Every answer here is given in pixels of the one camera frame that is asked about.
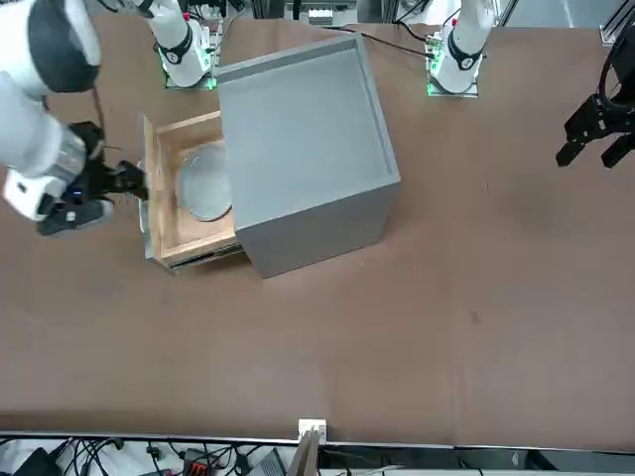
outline open drawer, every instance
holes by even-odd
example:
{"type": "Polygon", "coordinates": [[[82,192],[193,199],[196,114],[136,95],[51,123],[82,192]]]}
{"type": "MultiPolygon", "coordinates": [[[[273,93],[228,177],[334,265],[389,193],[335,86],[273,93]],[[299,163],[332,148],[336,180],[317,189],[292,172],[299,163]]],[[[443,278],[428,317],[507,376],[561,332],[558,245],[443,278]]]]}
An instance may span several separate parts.
{"type": "Polygon", "coordinates": [[[202,222],[179,207],[178,171],[196,146],[223,141],[220,112],[155,128],[141,116],[142,168],[149,199],[140,202],[146,258],[175,270],[242,251],[234,231],[233,208],[221,218],[202,222]]]}

